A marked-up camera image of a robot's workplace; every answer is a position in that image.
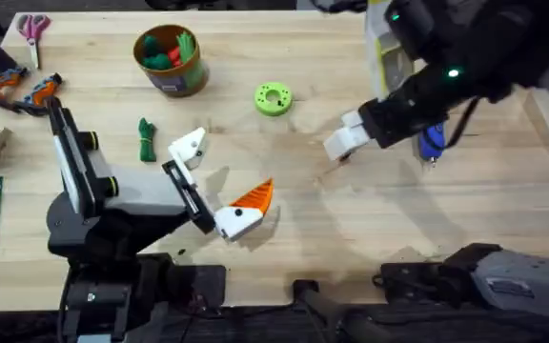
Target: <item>green tape roll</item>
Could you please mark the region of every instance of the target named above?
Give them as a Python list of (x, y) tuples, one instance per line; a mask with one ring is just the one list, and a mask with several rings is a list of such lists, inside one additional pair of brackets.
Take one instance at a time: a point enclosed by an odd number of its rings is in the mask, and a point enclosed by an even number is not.
[(287, 86), (268, 82), (255, 90), (254, 101), (258, 111), (269, 116), (279, 116), (292, 106), (294, 98)]

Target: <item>green cable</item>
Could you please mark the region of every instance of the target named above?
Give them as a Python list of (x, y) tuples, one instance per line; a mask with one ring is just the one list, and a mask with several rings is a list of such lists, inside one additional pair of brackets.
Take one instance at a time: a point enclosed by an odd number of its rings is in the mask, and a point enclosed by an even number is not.
[(143, 162), (155, 162), (156, 154), (153, 152), (153, 135), (156, 132), (156, 126), (145, 118), (139, 121), (139, 135), (141, 136), (141, 153), (139, 158)]

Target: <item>scissors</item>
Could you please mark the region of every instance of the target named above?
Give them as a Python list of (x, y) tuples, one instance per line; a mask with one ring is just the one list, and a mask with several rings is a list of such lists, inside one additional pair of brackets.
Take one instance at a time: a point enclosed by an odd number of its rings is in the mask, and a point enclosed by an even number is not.
[(18, 18), (16, 28), (27, 38), (27, 43), (30, 48), (30, 59), (33, 61), (36, 69), (39, 69), (39, 55), (37, 54), (37, 42), (42, 35), (42, 32), (50, 24), (50, 18), (44, 14), (23, 14)]

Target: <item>blue screwdriver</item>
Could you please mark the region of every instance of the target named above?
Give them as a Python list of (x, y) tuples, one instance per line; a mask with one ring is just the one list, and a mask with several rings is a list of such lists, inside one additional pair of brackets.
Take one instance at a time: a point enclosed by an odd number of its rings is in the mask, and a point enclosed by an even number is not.
[[(425, 138), (425, 134), (429, 134), (432, 142), (437, 147), (442, 147), (442, 149), (436, 149), (432, 144), (429, 144), (427, 142), (428, 138)], [(444, 137), (444, 125), (442, 123), (434, 125), (418, 135), (418, 153), (420, 154), (420, 158), (425, 162), (431, 163), (432, 167), (436, 166), (436, 162), (442, 156), (445, 146), (446, 138)]]

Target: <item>gray object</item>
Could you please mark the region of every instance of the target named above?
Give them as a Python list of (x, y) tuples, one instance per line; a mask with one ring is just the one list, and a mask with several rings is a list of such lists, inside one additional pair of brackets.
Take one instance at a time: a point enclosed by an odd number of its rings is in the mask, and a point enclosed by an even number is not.
[(492, 252), (472, 273), (492, 306), (549, 316), (549, 258), (517, 252)]

